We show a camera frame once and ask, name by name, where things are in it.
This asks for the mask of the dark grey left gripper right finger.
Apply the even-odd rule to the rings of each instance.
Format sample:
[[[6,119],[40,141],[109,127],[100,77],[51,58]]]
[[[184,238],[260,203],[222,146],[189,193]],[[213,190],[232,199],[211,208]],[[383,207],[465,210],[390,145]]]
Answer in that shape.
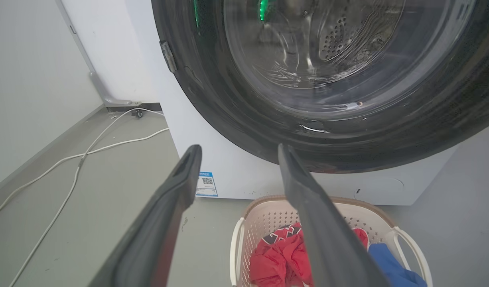
[[[285,196],[297,210],[316,287],[388,287],[386,277],[293,147],[278,145]]]

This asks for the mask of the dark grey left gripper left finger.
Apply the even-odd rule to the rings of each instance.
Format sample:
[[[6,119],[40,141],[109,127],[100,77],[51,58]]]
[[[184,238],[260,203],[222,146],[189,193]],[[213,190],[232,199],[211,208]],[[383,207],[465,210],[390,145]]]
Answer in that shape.
[[[90,287],[165,287],[183,212],[195,200],[203,152],[191,145],[157,188]]]

